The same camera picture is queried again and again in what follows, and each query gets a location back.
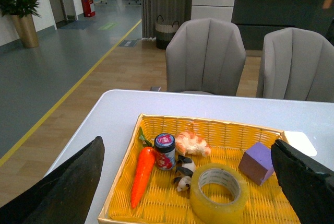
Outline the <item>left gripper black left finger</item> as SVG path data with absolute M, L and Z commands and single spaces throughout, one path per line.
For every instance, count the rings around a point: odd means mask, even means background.
M 85 223 L 100 181 L 100 136 L 1 207 L 1 223 Z

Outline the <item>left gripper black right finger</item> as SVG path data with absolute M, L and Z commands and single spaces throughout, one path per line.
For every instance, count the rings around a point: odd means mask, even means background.
M 278 183 L 301 223 L 333 223 L 333 171 L 283 140 L 271 146 Z

